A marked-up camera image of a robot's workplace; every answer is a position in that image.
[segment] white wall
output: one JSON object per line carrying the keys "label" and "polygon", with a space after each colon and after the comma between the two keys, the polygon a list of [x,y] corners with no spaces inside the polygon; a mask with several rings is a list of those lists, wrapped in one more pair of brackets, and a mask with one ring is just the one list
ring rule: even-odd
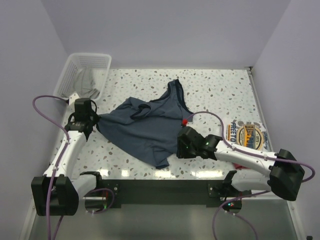
{"label": "white wall", "polygon": [[[0,236],[18,239],[31,202],[31,181],[49,163],[58,130],[32,108],[52,94],[67,54],[40,0],[0,1]],[[61,117],[60,104],[40,104]]]}
{"label": "white wall", "polygon": [[292,0],[253,71],[275,149],[291,151],[317,171],[311,182],[301,186],[297,199],[313,239],[320,239],[319,10],[319,0]]}
{"label": "white wall", "polygon": [[42,0],[68,54],[113,68],[253,66],[290,0]]}

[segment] white laundry basket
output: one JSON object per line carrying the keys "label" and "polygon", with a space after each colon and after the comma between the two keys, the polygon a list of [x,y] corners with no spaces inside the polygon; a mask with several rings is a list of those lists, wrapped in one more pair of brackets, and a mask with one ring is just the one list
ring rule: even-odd
{"label": "white laundry basket", "polygon": [[92,99],[97,102],[102,95],[106,85],[108,72],[111,64],[111,56],[98,53],[73,53],[71,54],[62,70],[58,83],[55,86],[53,95],[60,98],[71,95],[75,77],[78,71],[85,67],[92,68],[92,76],[95,82],[95,88],[100,91],[97,98]]}

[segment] speckled table surface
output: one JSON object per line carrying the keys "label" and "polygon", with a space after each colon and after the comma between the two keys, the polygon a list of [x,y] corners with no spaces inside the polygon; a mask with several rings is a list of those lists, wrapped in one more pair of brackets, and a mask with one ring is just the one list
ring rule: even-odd
{"label": "speckled table surface", "polygon": [[[246,70],[111,69],[102,98],[97,102],[98,114],[111,112],[128,97],[144,101],[157,99],[174,79],[182,84],[186,106],[192,112],[209,110],[226,124],[243,121],[264,130]],[[71,113],[68,108],[63,125]],[[218,120],[209,114],[194,116],[190,126],[203,136],[221,134]],[[52,158],[60,144],[58,140]],[[222,180],[234,169],[229,162],[200,157],[178,159],[171,155],[168,162],[169,167],[157,170],[122,151],[95,130],[78,156],[71,177],[78,178],[84,171],[99,171],[104,179]]]}

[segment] speckle pattern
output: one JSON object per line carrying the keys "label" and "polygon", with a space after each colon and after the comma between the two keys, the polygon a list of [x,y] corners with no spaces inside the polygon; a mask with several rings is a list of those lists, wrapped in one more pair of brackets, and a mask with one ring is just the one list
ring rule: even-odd
{"label": "speckle pattern", "polygon": [[[210,69],[111,69],[98,105],[98,114],[109,113],[125,99],[135,97],[144,101],[159,98],[167,83],[179,79],[184,100],[192,112],[210,111],[228,124],[234,120],[260,124],[264,131],[246,70]],[[67,108],[63,125],[73,112]],[[199,114],[190,126],[200,134],[221,134],[221,125],[209,114]],[[52,159],[61,144],[62,132],[57,140]],[[168,158],[169,167],[155,169],[113,145],[98,131],[94,131],[83,147],[74,166],[72,178],[84,171],[100,171],[104,179],[215,179],[225,178],[233,170],[229,162],[212,159]]]}

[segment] red tip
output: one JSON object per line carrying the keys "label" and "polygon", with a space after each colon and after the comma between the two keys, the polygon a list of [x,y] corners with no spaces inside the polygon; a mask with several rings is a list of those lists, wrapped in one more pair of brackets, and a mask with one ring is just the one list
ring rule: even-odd
{"label": "red tip", "polygon": [[188,123],[188,120],[187,120],[187,119],[183,119],[183,120],[182,120],[182,125],[183,125],[183,126],[186,126],[187,123]]}

